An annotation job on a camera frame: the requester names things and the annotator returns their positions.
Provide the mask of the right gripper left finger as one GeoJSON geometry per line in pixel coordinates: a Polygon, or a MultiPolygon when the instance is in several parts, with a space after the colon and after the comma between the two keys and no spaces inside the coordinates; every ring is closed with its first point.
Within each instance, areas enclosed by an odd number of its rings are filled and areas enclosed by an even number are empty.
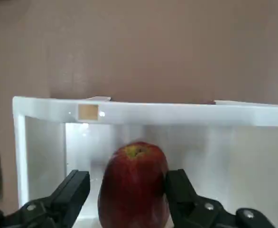
{"type": "Polygon", "coordinates": [[[31,200],[6,216],[0,210],[0,228],[71,228],[89,193],[89,172],[73,170],[48,197],[31,200]]]}

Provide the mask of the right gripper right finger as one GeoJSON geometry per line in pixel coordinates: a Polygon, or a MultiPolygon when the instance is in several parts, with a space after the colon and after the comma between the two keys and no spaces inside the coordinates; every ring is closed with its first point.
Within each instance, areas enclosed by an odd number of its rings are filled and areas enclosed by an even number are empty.
{"type": "Polygon", "coordinates": [[[183,169],[166,173],[165,193],[175,228],[274,228],[258,210],[239,208],[231,214],[220,202],[199,196],[183,169]]]}

